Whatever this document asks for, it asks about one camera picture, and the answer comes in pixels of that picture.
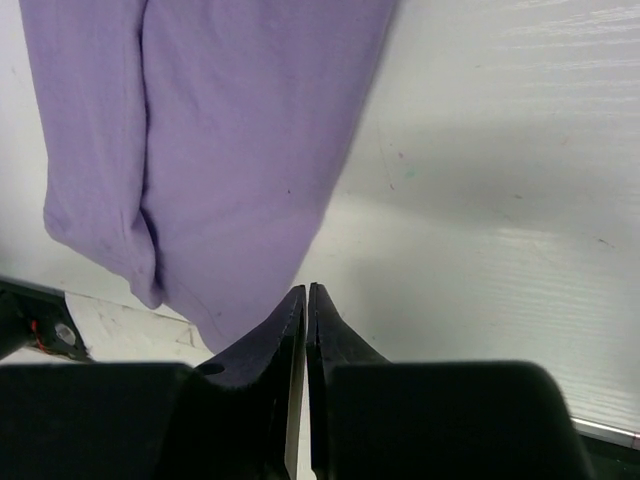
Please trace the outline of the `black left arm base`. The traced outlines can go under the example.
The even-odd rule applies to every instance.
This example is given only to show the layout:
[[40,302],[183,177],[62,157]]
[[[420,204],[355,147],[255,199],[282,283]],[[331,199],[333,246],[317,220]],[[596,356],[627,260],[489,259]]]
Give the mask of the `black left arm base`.
[[62,291],[2,277],[1,359],[22,348],[94,362]]

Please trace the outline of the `purple t shirt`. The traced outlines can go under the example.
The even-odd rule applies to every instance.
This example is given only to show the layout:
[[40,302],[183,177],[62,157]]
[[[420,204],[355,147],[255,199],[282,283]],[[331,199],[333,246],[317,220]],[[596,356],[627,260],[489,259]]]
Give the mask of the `purple t shirt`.
[[392,1],[24,1],[44,224],[212,351],[289,290]]

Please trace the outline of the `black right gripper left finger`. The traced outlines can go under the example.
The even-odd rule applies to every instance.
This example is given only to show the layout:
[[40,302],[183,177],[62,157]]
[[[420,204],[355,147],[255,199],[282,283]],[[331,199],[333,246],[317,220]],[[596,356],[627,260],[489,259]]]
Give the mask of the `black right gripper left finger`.
[[306,290],[195,368],[164,442],[167,479],[294,479],[304,380]]

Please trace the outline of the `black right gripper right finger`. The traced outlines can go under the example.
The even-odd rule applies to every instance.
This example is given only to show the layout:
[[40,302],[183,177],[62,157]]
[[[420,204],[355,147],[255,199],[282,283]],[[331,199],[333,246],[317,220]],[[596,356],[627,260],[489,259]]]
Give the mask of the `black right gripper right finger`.
[[307,306],[306,365],[310,414],[311,469],[318,479],[329,477],[327,388],[337,366],[387,364],[340,316],[325,285],[312,283]]

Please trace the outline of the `aluminium rail right side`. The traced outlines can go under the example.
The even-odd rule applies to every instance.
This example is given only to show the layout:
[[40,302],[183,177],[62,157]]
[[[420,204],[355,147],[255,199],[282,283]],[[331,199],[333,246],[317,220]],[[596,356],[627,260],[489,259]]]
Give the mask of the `aluminium rail right side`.
[[573,417],[572,422],[581,435],[606,443],[614,444],[623,448],[629,448],[636,451],[639,450],[638,432],[625,430],[577,417]]

